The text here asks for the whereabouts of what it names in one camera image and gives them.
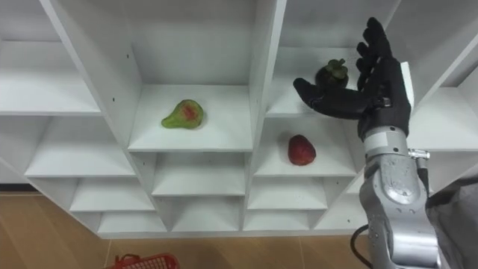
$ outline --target white shelving unit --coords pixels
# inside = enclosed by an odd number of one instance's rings
[[[478,69],[466,76],[476,1],[5,1],[0,183],[31,183],[102,238],[350,234],[366,223],[356,123],[315,113],[292,81],[343,58],[355,89],[370,16],[409,62],[408,141],[432,152],[431,189],[478,171]],[[203,107],[203,124],[163,128],[183,99]],[[311,164],[289,162],[293,135],[314,145]]]

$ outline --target wooden floor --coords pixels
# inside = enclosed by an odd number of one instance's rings
[[[41,195],[0,194],[0,268],[105,268],[115,255],[172,253],[181,268],[365,268],[348,236],[102,240]],[[366,253],[366,238],[358,240]]]

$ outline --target black cable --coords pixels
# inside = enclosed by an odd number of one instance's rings
[[[350,238],[350,249],[352,250],[353,255],[355,255],[357,259],[360,260],[360,262],[362,262],[368,268],[372,269],[372,263],[369,262],[364,256],[362,256],[356,249],[357,237],[367,229],[368,224],[365,224],[362,227],[358,228],[356,231],[354,231],[352,237]]]

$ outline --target mangosteen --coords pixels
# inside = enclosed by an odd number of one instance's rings
[[[349,82],[348,69],[344,66],[345,60],[330,60],[329,63],[320,68],[315,75],[315,84],[319,87],[342,87],[345,88]]]

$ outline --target gray fabric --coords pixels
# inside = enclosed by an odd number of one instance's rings
[[[444,205],[428,210],[452,269],[478,268],[478,184],[461,186]]]

